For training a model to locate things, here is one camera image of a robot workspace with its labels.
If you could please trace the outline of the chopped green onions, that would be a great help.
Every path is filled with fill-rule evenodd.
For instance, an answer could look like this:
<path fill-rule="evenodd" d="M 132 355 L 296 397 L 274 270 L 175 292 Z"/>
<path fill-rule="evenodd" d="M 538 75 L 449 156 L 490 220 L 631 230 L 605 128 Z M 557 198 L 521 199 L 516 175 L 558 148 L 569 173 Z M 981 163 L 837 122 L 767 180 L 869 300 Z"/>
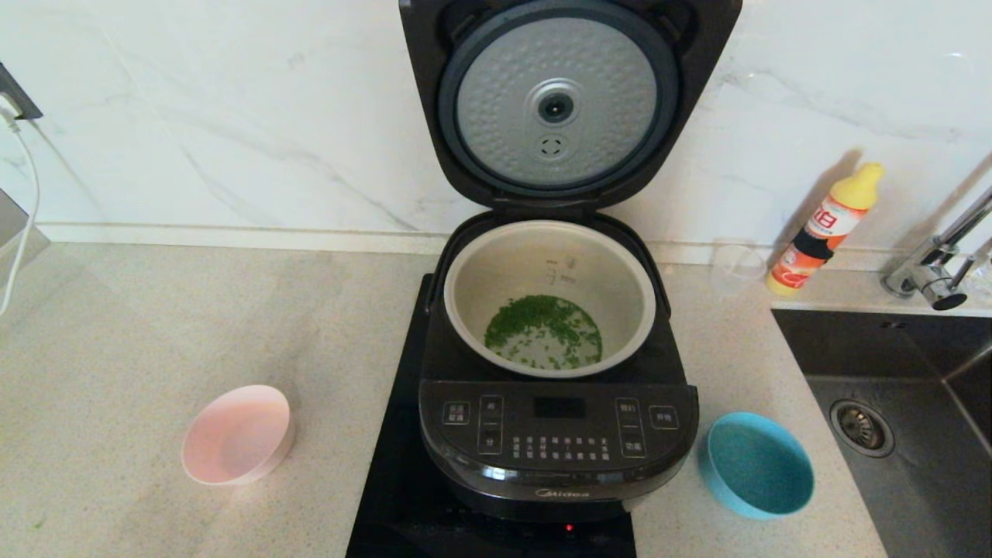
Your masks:
<path fill-rule="evenodd" d="M 535 370 L 578 370 L 600 363 L 605 346 L 584 308 L 552 295 L 509 299 L 487 325 L 487 350 Z"/>

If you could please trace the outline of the chrome faucet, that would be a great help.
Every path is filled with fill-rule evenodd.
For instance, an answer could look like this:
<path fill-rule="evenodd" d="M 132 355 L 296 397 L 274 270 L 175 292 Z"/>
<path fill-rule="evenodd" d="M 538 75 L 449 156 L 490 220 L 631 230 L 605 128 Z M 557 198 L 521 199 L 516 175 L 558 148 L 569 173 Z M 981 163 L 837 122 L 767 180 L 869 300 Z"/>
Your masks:
<path fill-rule="evenodd" d="M 907 257 L 899 260 L 893 270 L 886 272 L 880 279 L 882 288 L 900 299 L 910 299 L 918 292 L 936 311 L 962 305 L 968 298 L 963 288 L 965 278 L 974 266 L 992 261 L 992 237 L 965 258 L 956 274 L 949 274 L 946 264 L 959 254 L 958 243 L 990 215 L 992 186 L 986 188 L 952 225 L 937 236 L 925 238 Z"/>

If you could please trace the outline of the dark wall socket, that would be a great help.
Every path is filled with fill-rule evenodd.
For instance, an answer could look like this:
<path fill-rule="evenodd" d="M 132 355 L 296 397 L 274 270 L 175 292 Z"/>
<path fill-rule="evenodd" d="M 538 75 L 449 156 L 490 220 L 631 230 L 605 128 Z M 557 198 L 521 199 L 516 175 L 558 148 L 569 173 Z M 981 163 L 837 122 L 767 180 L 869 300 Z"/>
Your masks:
<path fill-rule="evenodd" d="M 17 120 L 33 121 L 45 116 L 2 61 L 0 61 L 0 98 L 6 99 L 14 108 L 14 118 Z"/>

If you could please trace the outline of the blue bowl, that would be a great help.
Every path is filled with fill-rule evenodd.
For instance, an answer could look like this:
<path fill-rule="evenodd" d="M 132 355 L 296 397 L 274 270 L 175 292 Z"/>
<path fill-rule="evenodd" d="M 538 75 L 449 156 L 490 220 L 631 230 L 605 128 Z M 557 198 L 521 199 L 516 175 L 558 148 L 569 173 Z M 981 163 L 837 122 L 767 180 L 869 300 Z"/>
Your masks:
<path fill-rule="evenodd" d="M 814 467 L 803 445 L 762 415 L 737 411 L 715 420 L 697 460 L 712 497 L 758 522 L 796 515 L 814 497 Z"/>

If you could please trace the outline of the dark steel sink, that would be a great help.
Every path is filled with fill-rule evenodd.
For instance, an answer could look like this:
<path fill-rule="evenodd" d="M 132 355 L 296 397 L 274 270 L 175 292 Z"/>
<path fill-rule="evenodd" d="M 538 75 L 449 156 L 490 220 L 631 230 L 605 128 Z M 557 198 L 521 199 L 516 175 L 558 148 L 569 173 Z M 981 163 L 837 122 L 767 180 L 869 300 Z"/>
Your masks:
<path fill-rule="evenodd" d="M 890 558 L 992 558 L 992 318 L 773 310 Z M 887 458 L 840 440 L 837 400 L 878 411 Z"/>

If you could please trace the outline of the clear glass cup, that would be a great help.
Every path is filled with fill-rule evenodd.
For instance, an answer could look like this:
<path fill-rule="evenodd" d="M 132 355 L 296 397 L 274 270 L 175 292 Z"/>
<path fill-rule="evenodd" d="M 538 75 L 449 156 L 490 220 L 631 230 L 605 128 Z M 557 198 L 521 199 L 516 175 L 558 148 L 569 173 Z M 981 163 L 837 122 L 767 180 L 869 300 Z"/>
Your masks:
<path fill-rule="evenodd" d="M 768 250 L 754 245 L 715 245 L 710 257 L 710 287 L 717 295 L 732 297 L 764 283 L 769 256 Z"/>

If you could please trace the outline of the black glass cooktop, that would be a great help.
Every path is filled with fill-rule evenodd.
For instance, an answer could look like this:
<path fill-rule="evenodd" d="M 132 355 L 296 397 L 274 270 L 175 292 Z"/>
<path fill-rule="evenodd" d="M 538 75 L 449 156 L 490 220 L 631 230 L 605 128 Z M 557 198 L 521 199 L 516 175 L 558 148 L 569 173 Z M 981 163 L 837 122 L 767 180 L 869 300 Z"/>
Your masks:
<path fill-rule="evenodd" d="M 432 275 L 422 276 L 346 558 L 637 558 L 630 515 L 507 522 L 461 504 L 425 451 L 419 370 Z"/>

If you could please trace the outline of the yellow orange detergent bottle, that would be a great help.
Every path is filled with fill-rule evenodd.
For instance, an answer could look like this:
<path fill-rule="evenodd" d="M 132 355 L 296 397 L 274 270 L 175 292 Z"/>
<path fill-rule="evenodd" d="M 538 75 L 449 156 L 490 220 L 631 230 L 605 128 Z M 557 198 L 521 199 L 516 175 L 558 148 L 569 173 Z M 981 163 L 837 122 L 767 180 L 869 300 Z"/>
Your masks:
<path fill-rule="evenodd" d="M 884 174 L 882 164 L 865 163 L 836 181 L 771 267 L 766 288 L 779 296 L 798 293 L 871 211 Z"/>

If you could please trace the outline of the round metal sink drain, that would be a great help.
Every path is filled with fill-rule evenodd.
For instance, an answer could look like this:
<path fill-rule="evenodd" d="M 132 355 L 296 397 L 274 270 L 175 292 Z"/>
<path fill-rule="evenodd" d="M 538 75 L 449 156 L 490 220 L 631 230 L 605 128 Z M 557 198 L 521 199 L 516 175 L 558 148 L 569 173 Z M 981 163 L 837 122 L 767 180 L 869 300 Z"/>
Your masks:
<path fill-rule="evenodd" d="M 861 401 L 837 400 L 830 406 L 833 431 L 853 451 L 868 458 L 887 458 L 895 450 L 895 435 L 887 420 Z"/>

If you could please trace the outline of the pink bowl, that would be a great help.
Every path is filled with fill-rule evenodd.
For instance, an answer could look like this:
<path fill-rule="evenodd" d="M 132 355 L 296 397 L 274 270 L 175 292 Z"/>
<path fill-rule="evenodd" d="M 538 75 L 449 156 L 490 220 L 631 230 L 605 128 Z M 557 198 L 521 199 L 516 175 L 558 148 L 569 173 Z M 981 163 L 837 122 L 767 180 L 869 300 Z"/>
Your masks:
<path fill-rule="evenodd" d="M 288 397 L 274 386 L 241 386 L 212 400 L 191 422 L 181 466 L 195 483 L 251 484 L 277 469 L 294 442 Z"/>

